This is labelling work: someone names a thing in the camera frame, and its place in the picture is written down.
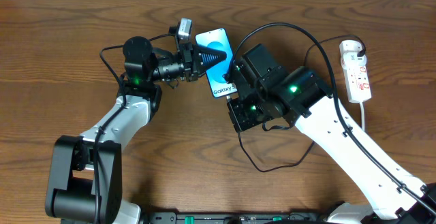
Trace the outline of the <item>blue Samsung Galaxy smartphone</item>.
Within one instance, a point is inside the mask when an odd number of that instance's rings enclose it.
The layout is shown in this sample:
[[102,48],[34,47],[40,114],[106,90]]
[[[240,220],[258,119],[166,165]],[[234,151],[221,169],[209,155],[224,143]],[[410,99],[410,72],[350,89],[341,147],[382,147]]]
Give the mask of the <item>blue Samsung Galaxy smartphone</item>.
[[221,61],[206,71],[213,97],[220,98],[236,93],[237,89],[234,84],[227,83],[223,77],[227,74],[230,67],[230,61],[233,57],[232,48],[226,30],[220,28],[197,34],[196,43],[200,46],[223,51],[227,55],[226,60]]

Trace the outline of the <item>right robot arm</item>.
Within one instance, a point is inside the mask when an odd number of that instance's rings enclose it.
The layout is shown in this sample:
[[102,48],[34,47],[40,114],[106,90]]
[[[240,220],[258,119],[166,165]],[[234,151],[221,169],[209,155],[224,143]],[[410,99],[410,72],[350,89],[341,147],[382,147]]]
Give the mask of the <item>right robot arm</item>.
[[258,44],[231,64],[226,79],[238,90],[238,97],[228,102],[237,133],[284,118],[320,145],[367,198],[367,205],[339,205],[324,222],[435,222],[435,187],[385,153],[313,70],[299,67],[289,73]]

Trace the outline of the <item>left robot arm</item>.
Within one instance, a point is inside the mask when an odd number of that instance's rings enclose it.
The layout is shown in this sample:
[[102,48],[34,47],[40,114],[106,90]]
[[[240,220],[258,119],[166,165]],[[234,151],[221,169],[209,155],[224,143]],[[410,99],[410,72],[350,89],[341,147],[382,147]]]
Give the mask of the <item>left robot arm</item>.
[[110,111],[78,136],[62,135],[54,144],[45,212],[63,223],[139,223],[139,205],[123,199],[122,152],[154,117],[161,101],[159,82],[202,77],[224,61],[224,51],[190,42],[171,53],[135,36],[119,48],[125,73]]

